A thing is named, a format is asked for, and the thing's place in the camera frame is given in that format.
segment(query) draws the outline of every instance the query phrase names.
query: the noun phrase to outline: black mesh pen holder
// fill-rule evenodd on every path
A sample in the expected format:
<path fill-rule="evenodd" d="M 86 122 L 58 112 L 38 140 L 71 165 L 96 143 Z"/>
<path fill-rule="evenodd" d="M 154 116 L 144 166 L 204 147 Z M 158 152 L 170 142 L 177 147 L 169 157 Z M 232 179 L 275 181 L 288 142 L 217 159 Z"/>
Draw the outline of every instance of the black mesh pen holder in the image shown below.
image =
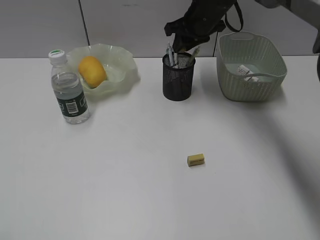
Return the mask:
<path fill-rule="evenodd" d="M 196 63 L 194 59 L 190 66 L 186 66 L 190 57 L 187 52 L 179 53 L 179 68 L 175 68 L 170 66 L 168 54 L 163 56 L 162 92 L 167 99 L 179 102 L 190 97 Z"/>

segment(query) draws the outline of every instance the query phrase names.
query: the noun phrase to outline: bottle label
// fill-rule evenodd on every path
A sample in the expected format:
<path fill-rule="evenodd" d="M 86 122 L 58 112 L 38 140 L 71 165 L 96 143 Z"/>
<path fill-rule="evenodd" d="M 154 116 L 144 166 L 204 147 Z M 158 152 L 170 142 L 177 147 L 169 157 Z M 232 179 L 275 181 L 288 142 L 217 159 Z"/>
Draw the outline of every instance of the bottle label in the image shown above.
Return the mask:
<path fill-rule="evenodd" d="M 62 114 L 66 117 L 80 116 L 88 108 L 84 92 L 81 92 L 79 96 L 72 99 L 56 99 L 58 100 Z"/>

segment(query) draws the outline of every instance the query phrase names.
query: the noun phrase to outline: item in basket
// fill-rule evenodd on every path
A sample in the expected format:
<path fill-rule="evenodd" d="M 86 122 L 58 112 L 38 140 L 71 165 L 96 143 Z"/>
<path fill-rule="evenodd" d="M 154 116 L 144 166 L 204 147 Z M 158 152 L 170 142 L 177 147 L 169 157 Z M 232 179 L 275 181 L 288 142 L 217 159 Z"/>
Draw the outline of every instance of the item in basket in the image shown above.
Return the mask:
<path fill-rule="evenodd" d="M 241 75 L 248 75 L 248 74 L 253 74 L 253 72 L 247 68 L 245 65 L 240 65 L 238 67 L 238 70 L 237 72 Z M 244 78 L 245 81 L 248 81 L 248 82 L 259 82 L 259 78 L 256 77 L 256 76 L 252 76 L 252 77 L 246 77 Z"/>

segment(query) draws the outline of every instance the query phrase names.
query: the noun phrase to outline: bottle cap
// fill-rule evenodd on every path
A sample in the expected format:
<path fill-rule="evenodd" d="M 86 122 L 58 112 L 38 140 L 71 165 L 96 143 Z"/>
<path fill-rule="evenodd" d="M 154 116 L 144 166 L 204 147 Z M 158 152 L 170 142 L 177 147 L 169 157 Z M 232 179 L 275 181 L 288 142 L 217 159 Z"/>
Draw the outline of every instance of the bottle cap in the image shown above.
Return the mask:
<path fill-rule="evenodd" d="M 67 62 L 67 55 L 63 50 L 53 50 L 49 52 L 49 59 L 52 65 L 65 64 Z"/>

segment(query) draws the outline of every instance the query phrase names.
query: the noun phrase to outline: pen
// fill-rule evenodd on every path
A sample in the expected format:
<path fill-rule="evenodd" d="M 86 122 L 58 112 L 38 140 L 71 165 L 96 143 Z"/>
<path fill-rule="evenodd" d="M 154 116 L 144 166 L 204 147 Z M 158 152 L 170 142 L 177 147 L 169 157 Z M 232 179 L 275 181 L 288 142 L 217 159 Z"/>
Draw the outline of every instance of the pen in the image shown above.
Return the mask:
<path fill-rule="evenodd" d="M 178 62 L 178 53 L 174 53 L 174 68 L 178 69 L 179 68 L 179 62 Z"/>
<path fill-rule="evenodd" d="M 191 57 L 189 58 L 189 61 L 186 63 L 185 67 L 190 67 L 191 64 L 193 63 L 194 59 L 196 58 L 196 56 L 199 54 L 200 52 L 200 47 L 198 46 L 192 53 Z"/>
<path fill-rule="evenodd" d="M 172 50 L 172 47 L 170 46 L 169 42 L 168 42 L 168 47 L 166 49 L 166 53 L 169 56 L 170 67 L 172 67 L 175 63 L 174 63 L 174 56 L 172 55 L 173 54 L 173 50 Z"/>

